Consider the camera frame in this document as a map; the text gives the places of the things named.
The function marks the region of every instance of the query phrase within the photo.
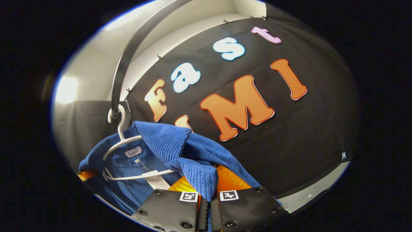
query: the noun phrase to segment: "clothing rack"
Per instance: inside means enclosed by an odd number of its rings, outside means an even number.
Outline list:
[[[112,105],[111,105],[111,117],[117,119],[119,115],[119,103],[120,93],[122,91],[122,85],[126,76],[126,71],[130,65],[136,50],[140,44],[147,37],[147,35],[168,15],[177,10],[179,7],[190,2],[192,0],[175,0],[166,6],[162,7],[156,13],[154,13],[149,19],[147,19],[142,26],[133,34],[132,38],[127,43],[122,56],[117,63],[115,76],[113,78],[112,85]]]

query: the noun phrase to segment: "garment tag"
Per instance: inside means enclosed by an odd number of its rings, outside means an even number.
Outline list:
[[[154,171],[150,171],[147,173],[142,173],[142,176],[152,174],[152,173],[158,173],[158,171],[154,170]],[[163,179],[161,175],[147,177],[146,181],[150,184],[150,186],[152,186],[153,189],[168,190],[170,188],[170,185]]]
[[[129,158],[131,158],[133,156],[137,156],[140,153],[142,153],[142,148],[140,146],[137,146],[134,149],[128,150],[128,151],[125,152],[126,156],[129,157]]]

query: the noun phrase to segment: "blue shirt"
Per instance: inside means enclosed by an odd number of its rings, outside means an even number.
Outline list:
[[[169,185],[185,175],[194,189],[209,202],[218,182],[217,170],[211,163],[227,167],[251,187],[260,186],[228,150],[211,139],[192,133],[191,129],[164,123],[135,121],[123,134],[125,138],[141,135],[143,139],[120,146],[103,161],[102,157],[108,149],[120,141],[118,134],[111,135],[90,151],[80,163],[79,170],[94,169],[102,173],[106,167],[113,177],[128,177],[147,172],[145,167],[159,172],[170,169],[176,173],[162,175]],[[141,147],[141,154],[131,158],[125,155],[126,151],[137,146]],[[146,179],[106,182],[100,175],[91,184],[96,190],[108,194],[111,204],[130,214],[133,214],[153,191]]]

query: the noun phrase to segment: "letter cutout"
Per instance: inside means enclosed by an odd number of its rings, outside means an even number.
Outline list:
[[[161,105],[160,101],[166,101],[166,95],[163,90],[160,89],[164,86],[164,80],[159,79],[149,90],[145,96],[145,102],[149,103],[150,108],[154,114],[153,119],[155,122],[159,121],[161,117],[166,113],[167,106]]]
[[[183,92],[189,85],[195,84],[200,79],[200,72],[196,71],[190,63],[183,63],[173,71],[170,79],[174,81],[175,92]]]
[[[245,47],[237,43],[237,40],[227,37],[213,44],[213,50],[223,52],[222,58],[226,60],[234,60],[245,54]]]
[[[183,115],[183,116],[180,116],[178,119],[176,119],[175,126],[191,129],[188,122],[189,122],[189,117],[187,115]]]
[[[281,43],[282,40],[279,37],[273,37],[270,34],[268,34],[268,30],[266,29],[260,29],[257,26],[255,26],[252,29],[252,33],[256,34],[258,33],[259,35],[261,35],[263,38],[265,38],[266,40],[272,42],[272,43]]]
[[[289,61],[287,61],[286,59],[278,59],[273,62],[270,67],[273,70],[278,71],[282,75],[289,86],[289,89],[291,91],[290,97],[293,100],[296,101],[307,93],[308,89],[306,88],[306,86],[300,83],[295,73],[290,69]]]
[[[253,80],[251,75],[246,75],[234,82],[235,103],[218,94],[209,95],[200,103],[200,108],[208,110],[218,125],[220,140],[227,141],[238,134],[238,130],[231,128],[227,120],[243,130],[248,129],[246,110],[252,115],[250,122],[253,125],[261,124],[275,114],[272,108],[267,107]]]

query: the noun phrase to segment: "white hanger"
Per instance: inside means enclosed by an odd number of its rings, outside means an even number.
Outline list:
[[[120,120],[119,126],[117,127],[117,132],[119,133],[119,137],[120,137],[120,142],[116,143],[115,145],[113,145],[103,156],[103,161],[106,160],[107,156],[109,156],[110,153],[112,153],[115,149],[117,149],[118,147],[133,142],[133,141],[137,141],[137,140],[141,140],[142,136],[141,135],[137,135],[137,136],[133,136],[130,138],[125,139],[122,129],[124,128],[124,124],[125,124],[125,116],[126,116],[126,111],[124,110],[123,106],[119,104],[119,111],[122,115],[122,119]],[[109,110],[109,114],[108,114],[108,121],[109,123],[112,123],[112,109]],[[129,177],[119,177],[119,178],[114,178],[112,176],[112,174],[109,172],[109,170],[105,167],[105,171],[102,172],[103,177],[105,178],[106,181],[108,181],[108,179],[110,180],[136,180],[136,179],[143,179],[143,178],[148,178],[148,177],[152,177],[152,176],[158,176],[158,175],[164,175],[164,174],[169,174],[169,173],[173,173],[175,171],[172,170],[164,170],[161,172],[155,172],[155,173],[149,173],[149,174],[145,174],[145,175],[137,175],[137,176],[129,176]]]

